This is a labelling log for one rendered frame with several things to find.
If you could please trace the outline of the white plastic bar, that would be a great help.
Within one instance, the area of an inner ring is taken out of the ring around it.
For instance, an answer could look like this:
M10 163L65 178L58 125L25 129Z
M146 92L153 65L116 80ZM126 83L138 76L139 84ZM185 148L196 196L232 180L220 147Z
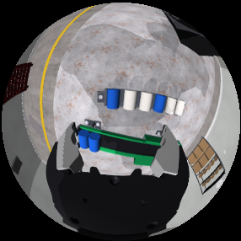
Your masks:
M137 91L125 90L123 108L126 110L134 110L136 108L136 102L137 102Z
M150 111L153 100L153 94L141 92L139 110Z
M184 107L185 107L185 102L180 99L177 99L174 113L177 115L182 115Z
M166 106L165 106L165 112L173 115L174 109L175 109L175 106L176 106L176 102L177 102L177 99L173 99L171 97L168 97L167 103L166 103Z

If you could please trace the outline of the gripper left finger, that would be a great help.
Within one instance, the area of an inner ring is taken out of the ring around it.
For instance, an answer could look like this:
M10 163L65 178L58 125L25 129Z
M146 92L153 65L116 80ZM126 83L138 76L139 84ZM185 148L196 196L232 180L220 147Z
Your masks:
M75 122L63 132L57 142L55 142L46 164L46 179L51 190L52 200L57 204L57 188L61 181L70 174L83 172L83 158L75 146L77 129Z

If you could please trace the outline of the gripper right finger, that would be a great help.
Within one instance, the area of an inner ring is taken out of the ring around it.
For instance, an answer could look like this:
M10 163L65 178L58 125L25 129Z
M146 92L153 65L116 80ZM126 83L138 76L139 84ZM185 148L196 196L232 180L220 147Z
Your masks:
M174 209L179 209L190 177L189 165L182 146L167 125L163 125L162 140L150 165L153 176L166 181L174 191Z

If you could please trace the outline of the blue cylinder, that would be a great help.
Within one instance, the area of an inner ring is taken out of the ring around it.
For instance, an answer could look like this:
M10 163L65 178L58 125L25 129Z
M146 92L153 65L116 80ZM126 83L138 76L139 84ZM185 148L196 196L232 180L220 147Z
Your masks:
M78 132L80 147L83 149L89 148L88 135L89 135L89 131L87 130L81 130Z
M100 134L96 132L92 132L88 135L88 144L89 150L93 153L99 151L100 146Z
M120 89L107 89L107 108L108 109L119 109L120 104Z
M166 96L156 94L154 100L153 110L158 113L163 113L164 105L166 101Z

